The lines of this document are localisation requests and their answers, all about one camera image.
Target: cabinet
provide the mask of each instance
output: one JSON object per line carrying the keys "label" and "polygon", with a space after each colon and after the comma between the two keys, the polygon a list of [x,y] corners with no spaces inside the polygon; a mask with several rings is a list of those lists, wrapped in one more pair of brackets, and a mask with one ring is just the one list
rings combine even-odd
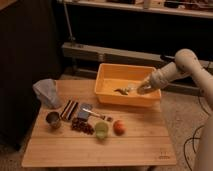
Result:
{"label": "cabinet", "polygon": [[40,107],[32,84],[62,72],[60,44],[50,0],[17,1],[0,25],[0,139],[18,149]]}

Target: box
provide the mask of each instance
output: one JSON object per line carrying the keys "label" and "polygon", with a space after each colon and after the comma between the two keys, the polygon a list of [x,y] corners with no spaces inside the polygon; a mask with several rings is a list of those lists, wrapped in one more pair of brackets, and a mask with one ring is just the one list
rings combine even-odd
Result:
{"label": "box", "polygon": [[96,78],[95,94],[101,103],[140,107],[153,106],[161,99],[160,90],[143,95],[136,91],[122,95],[114,90],[129,86],[137,87],[154,70],[154,67],[102,63]]}

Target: metal cup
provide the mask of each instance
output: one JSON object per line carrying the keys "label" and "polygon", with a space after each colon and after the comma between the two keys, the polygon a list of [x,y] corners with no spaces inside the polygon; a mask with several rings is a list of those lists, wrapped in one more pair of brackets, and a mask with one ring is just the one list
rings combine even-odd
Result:
{"label": "metal cup", "polygon": [[60,115],[58,112],[50,112],[46,117],[47,123],[51,128],[57,129],[61,126]]}

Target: cable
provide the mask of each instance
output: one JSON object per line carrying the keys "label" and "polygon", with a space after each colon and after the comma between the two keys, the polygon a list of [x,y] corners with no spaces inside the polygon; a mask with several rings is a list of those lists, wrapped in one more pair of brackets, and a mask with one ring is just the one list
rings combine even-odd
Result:
{"label": "cable", "polygon": [[201,125],[201,126],[199,126],[198,128],[196,128],[196,130],[194,131],[194,133],[193,133],[193,137],[192,137],[192,149],[193,149],[193,151],[194,151],[194,153],[196,154],[196,150],[195,150],[195,136],[196,136],[196,134],[197,134],[197,132],[201,129],[201,128],[203,128],[204,127],[204,125]]}
{"label": "cable", "polygon": [[189,168],[190,171],[192,171],[192,167],[190,166],[189,161],[188,161],[187,156],[186,156],[186,144],[187,144],[189,141],[193,140],[193,139],[198,139],[198,140],[199,140],[200,138],[197,138],[197,137],[188,138],[188,139],[184,142],[184,145],[183,145],[183,154],[184,154],[184,158],[185,158],[186,164],[187,164],[187,166],[188,166],[188,168]]}
{"label": "cable", "polygon": [[201,103],[201,99],[200,99],[200,90],[198,91],[198,102],[200,104],[201,109],[208,115],[211,116],[211,114],[205,109],[205,107],[203,106],[203,104]]}

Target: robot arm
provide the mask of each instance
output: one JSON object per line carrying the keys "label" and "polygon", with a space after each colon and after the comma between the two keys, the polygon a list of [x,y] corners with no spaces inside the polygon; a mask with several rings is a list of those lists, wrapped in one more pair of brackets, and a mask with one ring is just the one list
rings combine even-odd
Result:
{"label": "robot arm", "polygon": [[171,62],[145,78],[137,88],[139,94],[165,88],[170,82],[191,76],[201,89],[207,103],[213,110],[213,77],[199,63],[198,58],[189,49],[182,49],[175,54],[175,63]]}
{"label": "robot arm", "polygon": [[[191,76],[200,88],[208,105],[213,110],[213,77],[199,63],[196,55],[189,49],[182,49],[175,54],[172,62],[158,69],[145,78],[137,88],[139,94],[165,88],[171,81]],[[194,171],[213,170],[213,117],[210,116],[202,131],[196,154]]]}

